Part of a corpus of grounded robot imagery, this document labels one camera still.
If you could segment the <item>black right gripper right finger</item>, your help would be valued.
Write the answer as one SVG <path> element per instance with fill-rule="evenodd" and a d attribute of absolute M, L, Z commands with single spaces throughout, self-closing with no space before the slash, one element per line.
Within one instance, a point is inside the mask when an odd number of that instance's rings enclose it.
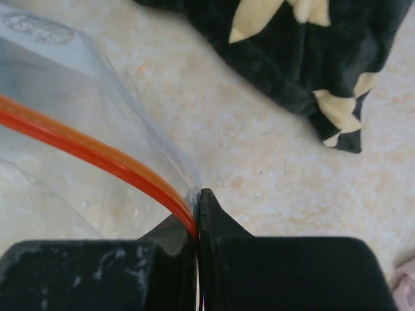
<path fill-rule="evenodd" d="M 258 237 L 200 195 L 206 310 L 395 310 L 368 245 L 346 236 Z"/>

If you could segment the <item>clear zip top bag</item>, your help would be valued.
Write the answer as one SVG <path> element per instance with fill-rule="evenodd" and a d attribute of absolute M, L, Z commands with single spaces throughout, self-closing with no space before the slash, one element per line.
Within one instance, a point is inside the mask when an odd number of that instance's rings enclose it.
<path fill-rule="evenodd" d="M 197 237 L 195 167 L 85 33 L 1 5 L 1 247 L 138 238 L 167 216 Z"/>

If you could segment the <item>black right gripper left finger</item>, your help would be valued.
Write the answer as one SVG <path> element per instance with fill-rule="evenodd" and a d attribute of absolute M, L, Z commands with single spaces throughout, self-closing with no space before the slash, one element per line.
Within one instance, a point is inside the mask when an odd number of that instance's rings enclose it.
<path fill-rule="evenodd" d="M 194 310 L 195 246 L 168 216 L 136 240 L 28 240 L 1 257 L 2 310 Z"/>

